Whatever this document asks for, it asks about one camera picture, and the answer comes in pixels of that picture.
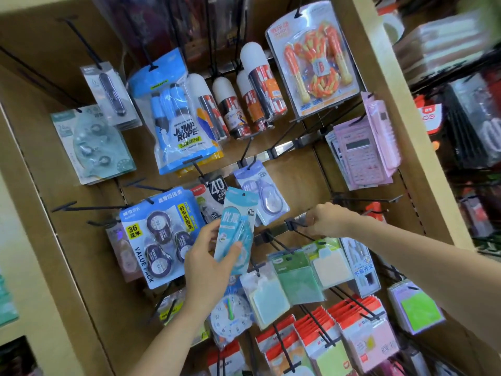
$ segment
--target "calculator display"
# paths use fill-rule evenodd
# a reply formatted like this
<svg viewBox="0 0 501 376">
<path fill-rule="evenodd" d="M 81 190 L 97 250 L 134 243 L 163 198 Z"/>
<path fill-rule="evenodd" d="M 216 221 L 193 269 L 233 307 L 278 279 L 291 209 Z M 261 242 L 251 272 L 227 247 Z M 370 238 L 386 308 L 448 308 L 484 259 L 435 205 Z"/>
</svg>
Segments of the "calculator display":
<svg viewBox="0 0 501 376">
<path fill-rule="evenodd" d="M 370 144 L 371 144 L 371 140 L 369 140 L 368 138 L 364 138 L 362 140 L 353 141 L 353 142 L 346 144 L 346 150 L 357 149 L 357 148 L 361 148 L 363 146 L 368 146 Z"/>
</svg>

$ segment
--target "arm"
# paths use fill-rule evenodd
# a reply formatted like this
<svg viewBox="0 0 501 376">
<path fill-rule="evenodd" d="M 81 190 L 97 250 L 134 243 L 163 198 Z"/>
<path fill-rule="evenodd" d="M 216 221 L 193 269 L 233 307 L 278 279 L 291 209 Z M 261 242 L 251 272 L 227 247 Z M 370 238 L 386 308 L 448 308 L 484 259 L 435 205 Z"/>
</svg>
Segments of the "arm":
<svg viewBox="0 0 501 376">
<path fill-rule="evenodd" d="M 186 300 L 179 313 L 150 344 L 128 376 L 178 376 L 198 329 L 223 297 L 229 275 L 241 252 L 237 242 L 220 263 L 209 254 L 220 220 L 200 231 L 186 254 Z"/>
<path fill-rule="evenodd" d="M 394 265 L 464 327 L 501 353 L 501 264 L 331 203 L 307 214 L 306 232 L 350 237 Z"/>
</svg>

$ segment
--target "toy clock face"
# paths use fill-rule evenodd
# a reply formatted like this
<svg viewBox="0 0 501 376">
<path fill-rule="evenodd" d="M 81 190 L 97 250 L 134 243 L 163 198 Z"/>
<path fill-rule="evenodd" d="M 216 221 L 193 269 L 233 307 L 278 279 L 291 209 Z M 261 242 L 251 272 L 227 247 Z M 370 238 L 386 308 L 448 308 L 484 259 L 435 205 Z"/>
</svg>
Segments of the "toy clock face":
<svg viewBox="0 0 501 376">
<path fill-rule="evenodd" d="M 217 335 L 231 341 L 252 325 L 251 314 L 251 307 L 243 297 L 230 294 L 212 310 L 210 324 Z"/>
</svg>

